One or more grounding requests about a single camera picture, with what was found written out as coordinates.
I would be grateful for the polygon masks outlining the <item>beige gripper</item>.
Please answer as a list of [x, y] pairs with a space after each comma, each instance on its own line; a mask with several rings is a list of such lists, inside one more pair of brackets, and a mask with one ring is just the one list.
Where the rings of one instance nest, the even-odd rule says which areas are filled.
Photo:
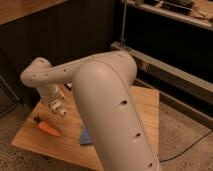
[[[41, 89], [41, 99], [53, 112], [56, 112], [57, 105], [54, 104], [57, 100], [63, 98], [63, 92], [58, 85], [46, 85]], [[59, 100], [61, 107], [66, 108], [66, 101]]]

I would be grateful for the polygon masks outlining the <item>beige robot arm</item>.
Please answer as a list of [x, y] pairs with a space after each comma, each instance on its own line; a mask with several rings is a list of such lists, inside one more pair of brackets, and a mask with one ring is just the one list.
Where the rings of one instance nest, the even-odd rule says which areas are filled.
[[105, 171], [162, 171], [130, 93], [137, 66], [125, 51], [93, 54], [53, 66], [35, 58], [21, 73], [47, 103], [72, 85], [75, 104]]

